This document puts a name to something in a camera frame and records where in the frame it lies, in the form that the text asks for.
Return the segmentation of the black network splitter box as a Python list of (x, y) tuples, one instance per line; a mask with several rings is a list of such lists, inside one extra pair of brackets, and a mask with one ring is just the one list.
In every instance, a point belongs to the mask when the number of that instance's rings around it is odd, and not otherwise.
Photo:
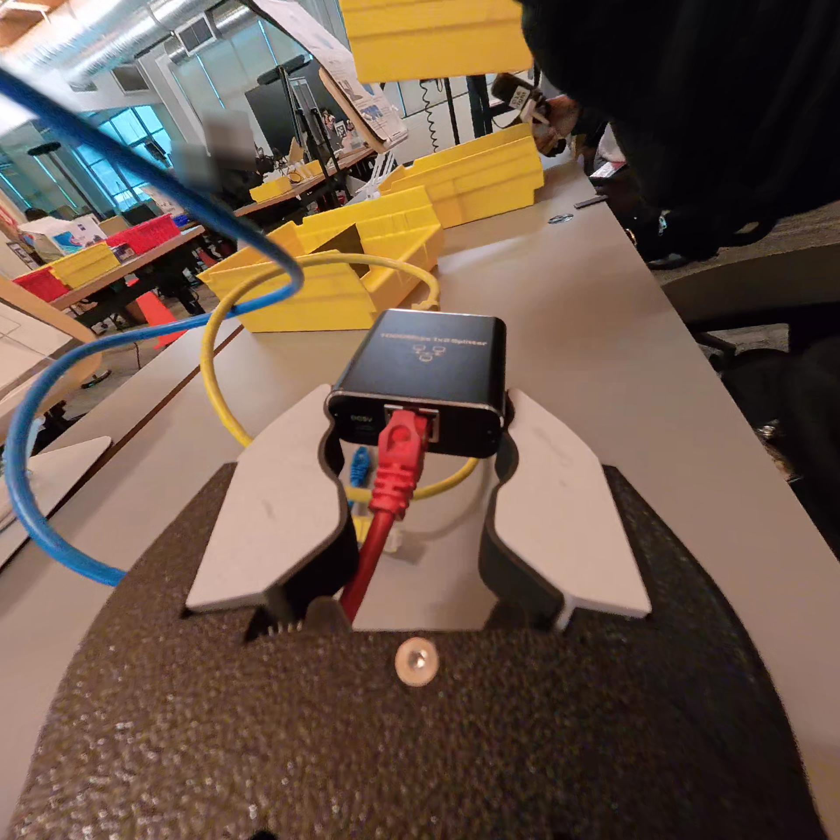
[(332, 387), (339, 437), (376, 445), (394, 412), (426, 417), (428, 451), (488, 459), (507, 429), (507, 325), (476, 314), (388, 309)]

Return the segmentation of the white blue cardboard box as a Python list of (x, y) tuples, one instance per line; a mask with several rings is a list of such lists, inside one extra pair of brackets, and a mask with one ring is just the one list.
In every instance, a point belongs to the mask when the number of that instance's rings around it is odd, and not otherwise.
[(75, 255), (107, 238), (92, 215), (73, 220), (47, 216), (23, 224), (18, 231), (21, 239), (47, 263)]

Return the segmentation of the black office chair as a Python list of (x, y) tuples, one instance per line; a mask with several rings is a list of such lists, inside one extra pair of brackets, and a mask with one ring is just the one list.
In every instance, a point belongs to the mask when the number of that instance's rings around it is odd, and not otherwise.
[(755, 431), (793, 472), (838, 504), (838, 244), (704, 269), (667, 285), (694, 333), (784, 324), (788, 350), (753, 350), (725, 363), (722, 382)]

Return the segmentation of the wooden top table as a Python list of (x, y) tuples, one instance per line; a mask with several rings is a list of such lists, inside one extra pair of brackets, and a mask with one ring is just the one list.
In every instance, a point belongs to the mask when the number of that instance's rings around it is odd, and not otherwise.
[(91, 294), (110, 286), (118, 280), (123, 280), (125, 277), (130, 275), (136, 276), (138, 271), (142, 268), (152, 264), (157, 259), (161, 259), (168, 256), (170, 253), (185, 247), (204, 233), (204, 226), (197, 225), (189, 227), (182, 231), (179, 237), (165, 241), (163, 244), (135, 257), (131, 261), (121, 264), (117, 268), (111, 269), (109, 272), (90, 280), (79, 288), (71, 289), (67, 294), (52, 301), (49, 305), (58, 311), (67, 310), (71, 306), (82, 301), (84, 298), (89, 298)]

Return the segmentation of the yellow storage basket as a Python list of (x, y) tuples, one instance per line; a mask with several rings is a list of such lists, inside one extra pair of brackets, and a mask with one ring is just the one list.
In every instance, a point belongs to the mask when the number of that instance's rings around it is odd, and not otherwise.
[(121, 266), (109, 244), (100, 241), (49, 263), (48, 268), (66, 288), (75, 290)]

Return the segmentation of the black screen on stand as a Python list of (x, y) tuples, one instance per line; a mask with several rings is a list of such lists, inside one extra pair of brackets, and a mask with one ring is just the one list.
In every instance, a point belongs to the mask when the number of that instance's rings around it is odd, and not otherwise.
[(303, 115), (311, 116), (314, 108), (320, 112), (327, 109), (333, 116), (340, 115), (338, 105), (317, 73), (259, 83), (248, 90), (245, 97), (275, 156), (287, 156), (291, 151), (291, 142), (296, 140), (306, 157), (314, 159), (316, 141), (311, 137)]

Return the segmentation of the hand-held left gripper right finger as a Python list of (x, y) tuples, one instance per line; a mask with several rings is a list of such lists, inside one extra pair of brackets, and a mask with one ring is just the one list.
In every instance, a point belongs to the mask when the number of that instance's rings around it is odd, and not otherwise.
[(486, 627), (563, 632), (578, 613), (644, 620), (652, 603), (594, 451), (518, 388), (495, 460), (479, 576), (497, 598)]

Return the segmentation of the red plastic basket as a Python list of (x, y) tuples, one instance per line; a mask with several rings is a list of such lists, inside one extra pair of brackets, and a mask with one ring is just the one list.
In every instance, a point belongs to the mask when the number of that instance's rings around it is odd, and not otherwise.
[(140, 256), (181, 235), (172, 215), (166, 214), (128, 227), (106, 239), (114, 253)]
[(42, 266), (14, 279), (14, 284), (47, 303), (53, 303), (70, 292), (49, 266)]

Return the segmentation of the wooden instruction board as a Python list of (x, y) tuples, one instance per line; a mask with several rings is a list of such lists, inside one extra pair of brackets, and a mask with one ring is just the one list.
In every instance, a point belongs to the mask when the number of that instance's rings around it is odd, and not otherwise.
[(250, 4), (313, 56), (323, 86), (372, 149), (391, 151), (408, 138), (403, 118), (385, 94), (360, 82), (350, 50), (302, 5), (282, 1)]
[[(94, 340), (92, 331), (51, 304), (1, 277), (1, 444), (13, 415), (35, 380), (71, 350)], [(77, 362), (53, 385), (33, 426), (32, 453), (52, 444), (71, 426), (67, 401), (99, 372), (102, 353)]]

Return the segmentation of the silver ventilation duct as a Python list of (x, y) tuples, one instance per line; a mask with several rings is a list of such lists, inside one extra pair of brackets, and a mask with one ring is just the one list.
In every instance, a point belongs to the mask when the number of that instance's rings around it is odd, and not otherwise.
[(64, 2), (2, 48), (2, 68), (32, 85), (55, 77), (74, 92), (92, 91), (102, 73), (133, 63), (194, 24), (219, 36), (228, 17), (256, 10), (256, 2)]

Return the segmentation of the person's right hand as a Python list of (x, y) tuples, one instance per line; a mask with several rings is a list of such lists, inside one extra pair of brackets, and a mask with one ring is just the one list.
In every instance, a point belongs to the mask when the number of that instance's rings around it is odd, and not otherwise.
[(542, 120), (532, 122), (532, 137), (538, 152), (546, 158), (555, 156), (565, 148), (574, 133), (582, 114), (582, 106), (565, 94), (548, 99)]

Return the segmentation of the grey desk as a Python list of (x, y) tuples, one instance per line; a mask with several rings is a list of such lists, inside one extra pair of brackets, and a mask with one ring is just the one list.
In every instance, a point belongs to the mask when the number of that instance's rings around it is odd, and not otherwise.
[[(714, 578), (771, 674), (838, 838), (838, 562), (609, 210), (550, 224), (591, 194), (576, 166), (557, 165), (533, 206), (447, 231), (444, 309), (502, 318), (507, 382), (619, 468)], [(251, 433), (335, 382), (363, 335), (233, 330), (218, 376)], [(115, 444), (52, 520), (105, 563), (130, 569), (241, 451), (196, 373), (200, 336), (176, 341), (56, 441)], [(423, 554), (380, 564), (356, 628), (478, 627), (494, 602), (476, 567), (491, 478), (485, 467), (412, 505), (406, 530)], [(109, 592), (31, 543), (2, 571), (2, 837), (49, 704)]]

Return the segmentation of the orange traffic cone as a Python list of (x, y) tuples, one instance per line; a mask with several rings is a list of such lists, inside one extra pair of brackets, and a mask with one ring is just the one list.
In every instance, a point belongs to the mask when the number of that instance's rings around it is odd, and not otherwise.
[[(136, 299), (136, 303), (138, 304), (148, 325), (151, 327), (160, 327), (177, 322), (177, 319), (173, 316), (172, 312), (153, 291), (145, 292), (143, 295), (139, 296)], [(180, 339), (185, 333), (185, 331), (179, 331), (158, 336), (154, 348), (156, 350), (163, 350), (170, 346), (174, 341)]]

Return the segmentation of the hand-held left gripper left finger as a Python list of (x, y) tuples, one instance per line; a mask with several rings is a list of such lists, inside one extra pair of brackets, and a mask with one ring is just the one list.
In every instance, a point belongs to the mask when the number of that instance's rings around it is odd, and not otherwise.
[(254, 607), (278, 627), (302, 628), (312, 603), (353, 579), (360, 551), (330, 393), (316, 386), (237, 458), (185, 599), (189, 613)]

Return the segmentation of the person in black hoodie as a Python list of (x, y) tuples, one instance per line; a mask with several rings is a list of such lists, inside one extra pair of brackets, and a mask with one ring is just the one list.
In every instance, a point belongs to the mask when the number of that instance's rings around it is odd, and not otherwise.
[(658, 214), (646, 261), (704, 260), (839, 197), (839, 2), (521, 2), (546, 78), (610, 123)]

